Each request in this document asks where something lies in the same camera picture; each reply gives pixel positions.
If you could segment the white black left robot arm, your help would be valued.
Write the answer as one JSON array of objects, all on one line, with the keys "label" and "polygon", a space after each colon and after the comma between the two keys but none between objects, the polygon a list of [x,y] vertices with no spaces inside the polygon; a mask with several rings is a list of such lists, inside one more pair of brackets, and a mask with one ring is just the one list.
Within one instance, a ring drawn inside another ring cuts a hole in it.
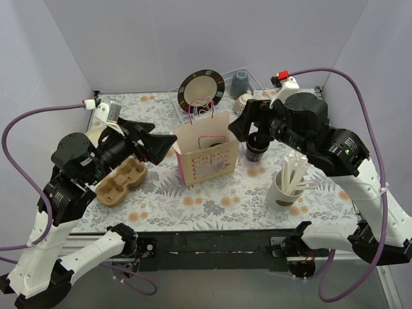
[{"label": "white black left robot arm", "polygon": [[94,185],[128,158],[152,164],[165,158],[177,137],[156,135],[153,129],[151,123],[122,121],[119,130],[106,128],[96,144],[84,133],[68,134],[59,142],[28,243],[14,269],[1,277],[2,293],[15,294],[17,308],[53,308],[85,273],[108,258],[128,258],[136,252],[136,232],[119,223],[87,247],[59,255],[95,199]]}]

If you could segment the paper bag pink handles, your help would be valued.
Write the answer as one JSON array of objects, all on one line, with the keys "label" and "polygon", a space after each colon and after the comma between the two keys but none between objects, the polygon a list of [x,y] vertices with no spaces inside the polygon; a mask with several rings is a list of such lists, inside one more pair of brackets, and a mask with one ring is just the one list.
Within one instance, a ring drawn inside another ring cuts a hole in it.
[{"label": "paper bag pink handles", "polygon": [[[173,144],[178,167],[186,186],[205,182],[233,173],[239,153],[239,141],[228,130],[231,115],[228,111],[191,121],[171,129],[178,137]],[[226,142],[215,147],[215,141]]]}]

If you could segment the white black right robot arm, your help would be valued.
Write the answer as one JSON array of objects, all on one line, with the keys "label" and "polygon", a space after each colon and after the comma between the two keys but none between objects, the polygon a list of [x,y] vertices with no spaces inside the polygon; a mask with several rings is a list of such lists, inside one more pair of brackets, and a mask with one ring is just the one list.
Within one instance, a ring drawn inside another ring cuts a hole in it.
[{"label": "white black right robot arm", "polygon": [[293,94],[285,102],[252,99],[228,129],[258,149],[277,140],[305,155],[360,211],[360,222],[349,225],[304,221],[277,245],[279,250],[299,256],[321,248],[344,250],[371,263],[382,243],[379,266],[411,261],[411,217],[396,201],[383,209],[390,193],[381,186],[369,151],[354,132],[330,126],[325,101],[311,93]]}]

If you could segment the brown cardboard cup carrier stack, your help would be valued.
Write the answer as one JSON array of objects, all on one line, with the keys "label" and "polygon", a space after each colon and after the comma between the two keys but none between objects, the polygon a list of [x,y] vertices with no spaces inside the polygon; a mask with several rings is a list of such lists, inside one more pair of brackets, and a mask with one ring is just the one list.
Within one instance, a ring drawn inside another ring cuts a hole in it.
[{"label": "brown cardboard cup carrier stack", "polygon": [[117,207],[125,200],[130,189],[138,187],[146,176],[145,164],[130,157],[99,183],[95,189],[97,200],[106,207]]}]

